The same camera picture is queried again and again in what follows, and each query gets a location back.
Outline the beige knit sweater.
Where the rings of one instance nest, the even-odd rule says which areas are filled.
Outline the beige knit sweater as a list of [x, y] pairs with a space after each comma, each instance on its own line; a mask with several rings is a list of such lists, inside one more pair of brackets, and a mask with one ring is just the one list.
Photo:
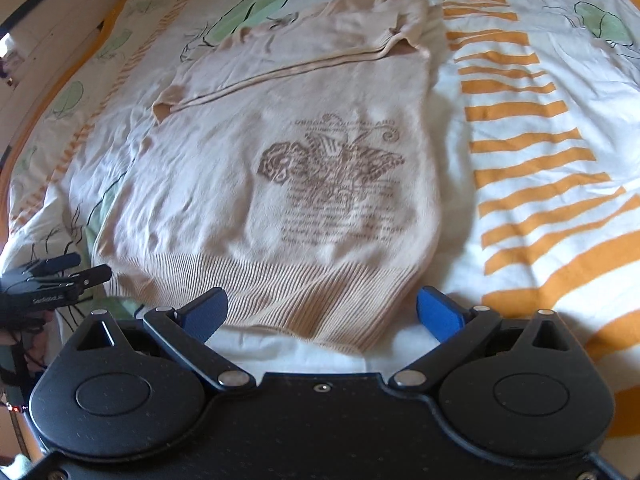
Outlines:
[[331, 0], [236, 30], [156, 98], [96, 253], [107, 292], [357, 353], [442, 223], [425, 104], [427, 0]]

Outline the white wooden bed frame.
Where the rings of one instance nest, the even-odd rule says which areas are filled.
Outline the white wooden bed frame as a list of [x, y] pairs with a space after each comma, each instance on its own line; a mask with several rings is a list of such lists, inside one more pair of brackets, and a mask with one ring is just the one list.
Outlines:
[[118, 0], [1, 0], [1, 159]]

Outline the white leaf-print duvet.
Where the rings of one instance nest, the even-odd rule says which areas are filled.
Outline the white leaf-print duvet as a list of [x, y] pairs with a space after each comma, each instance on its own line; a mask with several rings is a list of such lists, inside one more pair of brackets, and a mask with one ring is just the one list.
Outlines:
[[[100, 229], [175, 74], [238, 29], [290, 22], [329, 1], [118, 0], [9, 158], [2, 268], [70, 252], [87, 268], [103, 264]], [[416, 318], [424, 285], [506, 318], [548, 310], [570, 326], [614, 394], [603, 454], [634, 468], [639, 0], [427, 1], [425, 111], [442, 223], [426, 270], [363, 352], [227, 320], [207, 342], [255, 374], [391, 375], [434, 346]], [[93, 309], [132, 318], [159, 307], [110, 296], [112, 278], [77, 308], [48, 316], [30, 338], [30, 370], [44, 370]]]

